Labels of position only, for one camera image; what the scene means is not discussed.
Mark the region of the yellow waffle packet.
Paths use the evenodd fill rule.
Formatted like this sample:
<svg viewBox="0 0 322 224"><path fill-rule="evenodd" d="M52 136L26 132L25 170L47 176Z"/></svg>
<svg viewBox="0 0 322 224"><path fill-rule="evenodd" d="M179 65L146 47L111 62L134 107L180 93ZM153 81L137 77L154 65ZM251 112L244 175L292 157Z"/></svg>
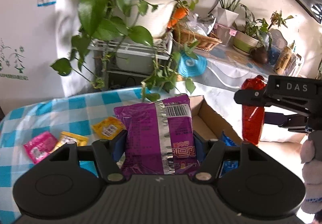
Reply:
<svg viewBox="0 0 322 224"><path fill-rule="evenodd" d="M93 131L100 139L112 140L126 127L115 117L109 116L101 122L92 125Z"/></svg>
<svg viewBox="0 0 322 224"><path fill-rule="evenodd" d="M59 149L61 146L68 144L68 143L76 143L77 146L86 146L88 143L89 138L81 135L77 135L75 133L70 133L63 131L60 134L60 138L58 139L58 142L56 143L55 147L51 151L53 153L57 149Z"/></svg>

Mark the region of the purple snack bag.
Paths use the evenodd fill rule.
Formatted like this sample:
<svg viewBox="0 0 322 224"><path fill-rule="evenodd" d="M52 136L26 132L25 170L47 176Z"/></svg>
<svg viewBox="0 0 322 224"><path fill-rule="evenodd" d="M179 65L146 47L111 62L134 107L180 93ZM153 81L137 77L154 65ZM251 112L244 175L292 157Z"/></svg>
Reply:
<svg viewBox="0 0 322 224"><path fill-rule="evenodd" d="M123 174L193 175L200 163L194 145L190 98L186 94L114 109L126 127Z"/></svg>

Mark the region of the red snack bag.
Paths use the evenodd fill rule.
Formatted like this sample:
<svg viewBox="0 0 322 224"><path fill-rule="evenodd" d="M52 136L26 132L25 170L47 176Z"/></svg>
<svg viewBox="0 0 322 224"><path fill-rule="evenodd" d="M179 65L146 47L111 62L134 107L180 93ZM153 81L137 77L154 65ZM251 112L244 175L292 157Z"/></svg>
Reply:
<svg viewBox="0 0 322 224"><path fill-rule="evenodd" d="M246 79L241 89L262 90L265 87L264 77ZM264 124L264 107L242 105L242 138L253 145L258 145Z"/></svg>

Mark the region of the pink snack packet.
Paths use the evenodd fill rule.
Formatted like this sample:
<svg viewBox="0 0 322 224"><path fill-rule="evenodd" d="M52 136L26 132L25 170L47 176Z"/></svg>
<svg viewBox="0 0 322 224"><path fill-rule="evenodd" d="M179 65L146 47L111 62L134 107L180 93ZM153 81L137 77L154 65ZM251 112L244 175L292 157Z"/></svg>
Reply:
<svg viewBox="0 0 322 224"><path fill-rule="evenodd" d="M46 131L24 144L24 149L31 161L37 164L50 155L57 142L58 140L50 132Z"/></svg>

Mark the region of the cardboard box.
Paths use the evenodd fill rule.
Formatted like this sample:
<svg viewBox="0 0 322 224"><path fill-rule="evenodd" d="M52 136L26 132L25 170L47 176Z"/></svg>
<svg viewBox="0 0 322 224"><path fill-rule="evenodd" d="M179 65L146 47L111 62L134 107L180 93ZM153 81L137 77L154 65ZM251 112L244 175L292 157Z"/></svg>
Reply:
<svg viewBox="0 0 322 224"><path fill-rule="evenodd" d="M204 96L190 96L193 130L206 140L220 139L222 133L235 144L240 145L242 139L232 126L204 99Z"/></svg>

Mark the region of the blue snack bag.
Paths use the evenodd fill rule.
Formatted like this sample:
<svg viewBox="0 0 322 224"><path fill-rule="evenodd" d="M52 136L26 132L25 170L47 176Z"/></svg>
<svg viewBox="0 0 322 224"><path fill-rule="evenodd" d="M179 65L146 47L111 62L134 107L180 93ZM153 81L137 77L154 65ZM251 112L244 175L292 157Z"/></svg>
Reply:
<svg viewBox="0 0 322 224"><path fill-rule="evenodd" d="M226 148L227 147L238 147L238 145L230 137L228 137L224 132L222 132L220 140L225 143ZM234 153L231 152L231 150L228 150L225 152L220 177L222 177L226 173L238 168L239 161L234 160L234 158L235 158Z"/></svg>

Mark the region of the golden bottle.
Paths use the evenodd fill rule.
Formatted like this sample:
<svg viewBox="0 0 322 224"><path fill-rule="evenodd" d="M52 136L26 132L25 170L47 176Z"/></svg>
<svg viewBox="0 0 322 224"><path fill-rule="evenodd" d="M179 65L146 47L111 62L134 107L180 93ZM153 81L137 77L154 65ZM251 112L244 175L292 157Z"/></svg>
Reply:
<svg viewBox="0 0 322 224"><path fill-rule="evenodd" d="M285 72L287 64L293 55L295 41L292 44L285 46L281 51L279 58L277 59L276 65L274 67L274 72L282 76Z"/></svg>

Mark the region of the blue checkered tablecloth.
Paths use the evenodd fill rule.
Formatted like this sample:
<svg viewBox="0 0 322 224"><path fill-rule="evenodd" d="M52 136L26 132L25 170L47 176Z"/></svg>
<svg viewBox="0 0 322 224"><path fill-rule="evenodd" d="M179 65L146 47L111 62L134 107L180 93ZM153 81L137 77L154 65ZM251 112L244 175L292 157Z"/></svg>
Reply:
<svg viewBox="0 0 322 224"><path fill-rule="evenodd" d="M16 180L33 167L24 144L43 132L96 136L91 126L114 115L114 108L141 101L141 88L83 94L20 107L1 121L1 223L12 223L20 212L12 197Z"/></svg>

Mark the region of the brown clay teapot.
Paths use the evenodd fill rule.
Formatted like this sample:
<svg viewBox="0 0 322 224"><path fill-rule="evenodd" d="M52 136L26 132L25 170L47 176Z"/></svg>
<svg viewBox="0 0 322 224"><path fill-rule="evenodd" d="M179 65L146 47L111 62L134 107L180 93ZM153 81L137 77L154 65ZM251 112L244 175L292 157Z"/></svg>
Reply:
<svg viewBox="0 0 322 224"><path fill-rule="evenodd" d="M268 53L264 46L252 48L249 54L250 57L259 64L268 63Z"/></svg>

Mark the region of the green striped pot plant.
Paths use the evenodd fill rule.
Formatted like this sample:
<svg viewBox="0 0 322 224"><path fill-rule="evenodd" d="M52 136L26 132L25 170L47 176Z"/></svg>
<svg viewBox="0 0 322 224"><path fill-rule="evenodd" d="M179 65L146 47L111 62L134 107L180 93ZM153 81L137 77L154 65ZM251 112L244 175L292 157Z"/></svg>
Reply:
<svg viewBox="0 0 322 224"><path fill-rule="evenodd" d="M270 49L272 46L272 35L271 28L273 26L280 27L285 26L286 21L293 19L292 15L287 17L282 16L282 11L274 11L270 18L270 23L267 22L265 18L255 18L255 15L247 6L241 4L241 7L245 11L245 24L241 30L238 30L233 46L247 54L249 54L252 49L264 47L266 50Z"/></svg>

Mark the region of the white metal plant stand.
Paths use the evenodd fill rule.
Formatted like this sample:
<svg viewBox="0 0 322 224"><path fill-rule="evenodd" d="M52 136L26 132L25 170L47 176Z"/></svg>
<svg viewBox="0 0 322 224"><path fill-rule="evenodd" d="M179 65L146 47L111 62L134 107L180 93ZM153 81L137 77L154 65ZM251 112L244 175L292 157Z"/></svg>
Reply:
<svg viewBox="0 0 322 224"><path fill-rule="evenodd" d="M153 48L137 44L130 39L104 42L94 40L88 47L90 50L103 53L116 52L116 55L106 64L107 85L112 85L112 76L127 76L136 80L147 78L154 70L154 62L164 64L172 52L173 35L168 32L160 44Z"/></svg>

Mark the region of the pink plastic container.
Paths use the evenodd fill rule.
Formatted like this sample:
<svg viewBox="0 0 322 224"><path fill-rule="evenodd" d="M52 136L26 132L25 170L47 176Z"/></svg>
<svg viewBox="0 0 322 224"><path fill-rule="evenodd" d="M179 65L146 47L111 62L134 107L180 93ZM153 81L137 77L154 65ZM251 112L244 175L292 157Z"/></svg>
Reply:
<svg viewBox="0 0 322 224"><path fill-rule="evenodd" d="M222 41L221 45L227 47L237 34L234 28L226 27L216 23L214 26L216 36Z"/></svg>

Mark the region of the wicker basket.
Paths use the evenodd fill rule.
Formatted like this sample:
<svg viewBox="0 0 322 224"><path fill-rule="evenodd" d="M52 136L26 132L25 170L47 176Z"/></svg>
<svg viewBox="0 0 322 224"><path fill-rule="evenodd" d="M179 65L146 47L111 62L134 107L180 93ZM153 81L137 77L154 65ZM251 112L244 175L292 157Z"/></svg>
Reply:
<svg viewBox="0 0 322 224"><path fill-rule="evenodd" d="M212 51L214 47L222 43L213 32L210 33L210 36L205 36L181 27L173 30L173 38L180 45L193 45L196 49L206 52Z"/></svg>

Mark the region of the orange carrot toy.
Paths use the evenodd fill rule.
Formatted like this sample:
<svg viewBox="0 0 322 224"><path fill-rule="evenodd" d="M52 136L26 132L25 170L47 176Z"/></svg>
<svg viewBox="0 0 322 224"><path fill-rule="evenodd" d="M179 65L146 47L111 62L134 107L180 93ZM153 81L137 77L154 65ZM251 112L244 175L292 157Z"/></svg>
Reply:
<svg viewBox="0 0 322 224"><path fill-rule="evenodd" d="M185 16L189 14L189 10L185 7L178 7L174 13L172 14L171 19L168 22L168 29L171 29L173 27L175 27L175 25L183 18L185 18Z"/></svg>

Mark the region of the white refrigerator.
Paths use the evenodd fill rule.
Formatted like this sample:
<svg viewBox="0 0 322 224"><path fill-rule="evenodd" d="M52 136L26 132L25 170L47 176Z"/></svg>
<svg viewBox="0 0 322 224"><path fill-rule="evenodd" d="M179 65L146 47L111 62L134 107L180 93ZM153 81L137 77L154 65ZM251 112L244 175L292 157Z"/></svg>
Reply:
<svg viewBox="0 0 322 224"><path fill-rule="evenodd" d="M1 110L91 91L88 69L66 77L51 67L67 58L80 27L79 0L1 0Z"/></svg>

